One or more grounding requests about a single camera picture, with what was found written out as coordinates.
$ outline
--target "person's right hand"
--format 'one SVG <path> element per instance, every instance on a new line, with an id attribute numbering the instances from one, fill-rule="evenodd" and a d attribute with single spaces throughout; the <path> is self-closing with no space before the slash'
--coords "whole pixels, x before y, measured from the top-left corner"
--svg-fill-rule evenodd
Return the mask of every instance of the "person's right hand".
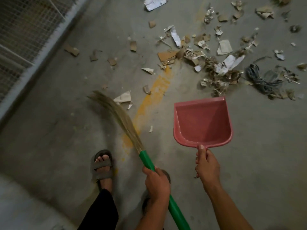
<path id="1" fill-rule="evenodd" d="M 149 192 L 150 199 L 153 202 L 156 200 L 163 200 L 168 203 L 169 195 L 171 194 L 171 185 L 167 176 L 157 167 L 155 167 L 155 171 L 152 171 L 144 166 L 142 171 L 147 175 L 145 185 Z"/>
<path id="2" fill-rule="evenodd" d="M 195 170 L 208 193 L 211 188 L 220 186 L 220 164 L 214 154 L 209 149 L 206 151 L 203 145 L 198 146 L 196 156 Z"/>

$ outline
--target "metal grate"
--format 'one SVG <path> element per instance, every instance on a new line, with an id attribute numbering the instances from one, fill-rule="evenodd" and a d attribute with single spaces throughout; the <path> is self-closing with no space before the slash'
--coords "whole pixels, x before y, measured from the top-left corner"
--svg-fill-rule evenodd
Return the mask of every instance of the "metal grate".
<path id="1" fill-rule="evenodd" d="M 2 101 L 19 80 L 25 86 L 85 1 L 0 0 L 0 119 Z"/>

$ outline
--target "red dustpan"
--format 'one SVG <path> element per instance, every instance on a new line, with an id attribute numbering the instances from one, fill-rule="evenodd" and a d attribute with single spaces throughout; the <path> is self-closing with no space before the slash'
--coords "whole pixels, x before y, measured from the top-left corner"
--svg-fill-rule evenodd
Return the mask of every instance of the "red dustpan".
<path id="1" fill-rule="evenodd" d="M 187 147 L 218 147 L 232 139 L 225 97 L 174 104 L 174 138 Z"/>

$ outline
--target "foot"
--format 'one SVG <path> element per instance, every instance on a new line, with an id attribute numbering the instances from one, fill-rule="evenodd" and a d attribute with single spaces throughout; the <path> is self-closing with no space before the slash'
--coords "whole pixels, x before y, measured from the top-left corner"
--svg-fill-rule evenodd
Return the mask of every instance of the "foot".
<path id="1" fill-rule="evenodd" d="M 104 161 L 109 159 L 108 155 L 103 155 L 102 157 L 99 156 L 96 160 L 96 162 L 100 162 L 100 161 Z M 98 168 L 96 171 L 98 172 L 107 172 L 109 171 L 111 168 L 110 166 L 106 166 L 106 167 L 102 167 L 102 168 Z M 113 183 L 112 183 L 112 179 L 111 178 L 106 178 L 106 179 L 102 179 L 99 181 L 101 184 L 101 188 L 102 189 L 107 189 L 110 193 L 112 192 L 112 187 L 113 187 Z"/>

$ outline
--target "black pants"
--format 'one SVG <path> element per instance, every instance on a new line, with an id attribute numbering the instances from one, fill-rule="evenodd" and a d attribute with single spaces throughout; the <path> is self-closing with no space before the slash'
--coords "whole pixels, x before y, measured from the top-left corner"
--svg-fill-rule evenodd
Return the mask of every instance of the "black pants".
<path id="1" fill-rule="evenodd" d="M 78 230 L 103 229 L 114 230 L 118 213 L 111 193 L 103 189 L 87 211 Z"/>

